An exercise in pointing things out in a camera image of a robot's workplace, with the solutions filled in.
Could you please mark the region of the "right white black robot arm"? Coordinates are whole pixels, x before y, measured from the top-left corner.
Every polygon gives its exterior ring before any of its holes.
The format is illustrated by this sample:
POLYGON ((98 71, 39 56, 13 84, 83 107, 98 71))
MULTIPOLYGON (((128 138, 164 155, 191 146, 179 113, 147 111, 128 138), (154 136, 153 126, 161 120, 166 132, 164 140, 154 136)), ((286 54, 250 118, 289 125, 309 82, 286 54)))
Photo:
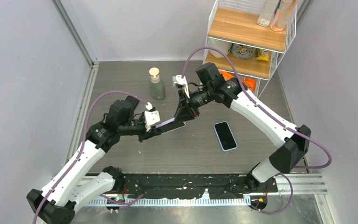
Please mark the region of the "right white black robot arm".
POLYGON ((241 82, 232 77, 225 80, 214 63, 200 66, 196 73, 202 82, 201 89, 190 93, 185 77, 173 76, 172 82, 179 89, 179 104, 174 121, 193 120, 199 116, 199 107, 211 101, 224 104, 258 127, 277 147, 265 161, 257 164, 248 174, 248 187, 260 191, 272 176, 289 173, 308 152, 311 131, 306 125, 297 127, 266 107, 241 82))

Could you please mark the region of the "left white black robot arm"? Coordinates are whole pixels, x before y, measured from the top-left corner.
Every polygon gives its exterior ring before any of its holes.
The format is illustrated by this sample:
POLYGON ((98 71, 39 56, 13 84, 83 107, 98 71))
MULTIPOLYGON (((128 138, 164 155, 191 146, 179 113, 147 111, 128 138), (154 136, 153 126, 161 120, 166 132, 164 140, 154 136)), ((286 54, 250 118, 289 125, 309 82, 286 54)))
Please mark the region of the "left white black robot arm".
POLYGON ((105 192, 121 193, 125 178, 120 168, 108 166, 94 179, 79 186, 91 167, 117 144, 121 136, 138 136, 140 142, 183 127, 184 122, 159 122, 158 111, 152 109, 134 118, 139 100, 128 96, 116 100, 103 119, 92 125, 72 158, 41 190, 32 189, 27 201, 35 215, 48 224, 69 224, 75 214, 92 199, 105 192))

